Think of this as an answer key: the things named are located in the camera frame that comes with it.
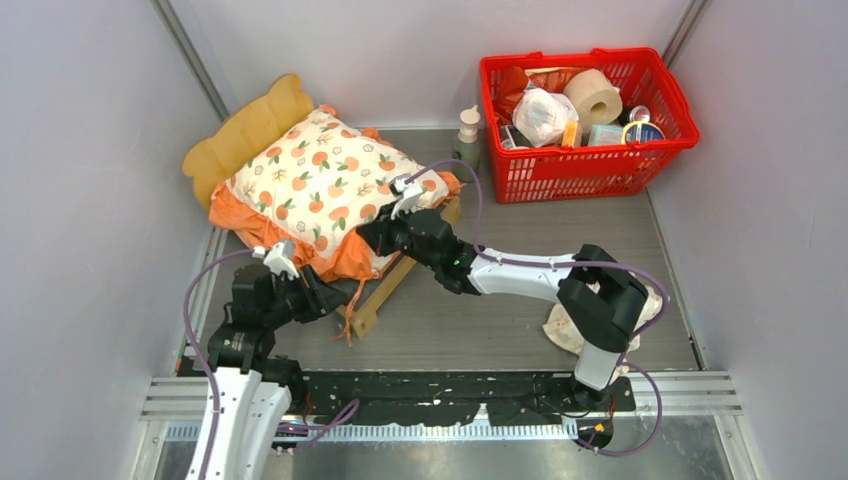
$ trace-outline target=white floral pillow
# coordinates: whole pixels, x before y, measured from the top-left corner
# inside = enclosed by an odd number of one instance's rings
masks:
[[[303,256],[314,255],[324,260],[318,263],[335,264],[348,261],[347,257],[351,256],[354,261],[361,261],[358,259],[367,255],[370,274],[379,274],[389,259],[377,257],[370,249],[362,252],[364,242],[345,238],[357,225],[372,220],[382,205],[394,200],[389,191],[393,178],[422,168],[379,138],[363,135],[344,125],[331,112],[316,109],[247,162],[229,181],[219,185],[213,195],[210,219],[236,231],[238,224],[243,223],[243,211],[230,212],[229,205],[217,205],[226,203],[216,201],[223,193],[221,189],[226,188],[238,201],[265,217],[266,223],[272,223],[295,239]],[[451,183],[450,187],[443,177]],[[459,188],[450,174],[426,172],[420,178],[427,192],[419,201],[419,208],[435,206]],[[230,221],[226,218],[228,214],[239,218]],[[278,234],[268,237],[260,239],[265,246],[279,240]],[[343,245],[355,251],[337,255]],[[301,260],[308,263],[311,258]]]

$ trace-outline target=cloth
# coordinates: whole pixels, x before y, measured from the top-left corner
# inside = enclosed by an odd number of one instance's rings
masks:
[[[590,285],[589,288],[592,289],[593,292],[598,292],[598,285]],[[648,320],[654,318],[657,312],[660,311],[660,307],[662,306],[662,299],[654,289],[651,287],[645,287],[648,289],[648,300],[645,301],[645,306],[642,307],[642,313],[639,315],[639,320],[636,321],[636,328],[641,327]],[[571,352],[577,356],[580,355],[580,352],[583,351],[583,344],[586,342],[583,338],[583,335],[580,334],[580,331],[577,330],[577,326],[574,325],[574,322],[571,320],[571,316],[565,311],[565,308],[557,303],[554,305],[554,308],[551,310],[551,314],[548,316],[548,321],[542,326],[542,330],[544,330],[545,335],[554,342],[558,347]],[[632,352],[637,350],[640,346],[640,337],[641,335],[636,335],[631,341],[630,346],[627,348],[628,352]],[[623,365],[618,366],[613,373],[612,380],[610,383],[614,382],[615,379],[618,378],[619,375],[625,374],[629,372],[630,369]]]

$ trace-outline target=toilet paper roll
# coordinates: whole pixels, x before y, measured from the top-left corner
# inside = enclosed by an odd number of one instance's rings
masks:
[[[577,108],[584,132],[590,131],[595,124],[611,123],[621,114],[618,89],[609,83],[600,70],[578,73],[568,82],[563,93]]]

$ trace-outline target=gray wall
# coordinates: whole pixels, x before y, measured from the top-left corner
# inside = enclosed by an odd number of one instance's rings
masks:
[[[207,232],[180,160],[217,121],[146,1],[4,2],[0,52],[0,476],[126,478]]]
[[[284,73],[359,126],[459,125],[487,55],[663,49],[688,0],[172,0],[231,110]]]
[[[701,144],[651,189],[691,323],[775,478],[845,475],[845,18],[712,2],[674,66]]]

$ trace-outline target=red plastic basket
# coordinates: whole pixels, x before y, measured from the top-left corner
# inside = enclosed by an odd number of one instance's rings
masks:
[[[504,69],[591,67],[620,88],[624,105],[645,105],[665,140],[597,147],[501,147],[492,99]],[[680,87],[651,48],[595,49],[575,55],[486,57],[480,61],[486,136],[499,203],[632,195],[642,191],[698,133]]]

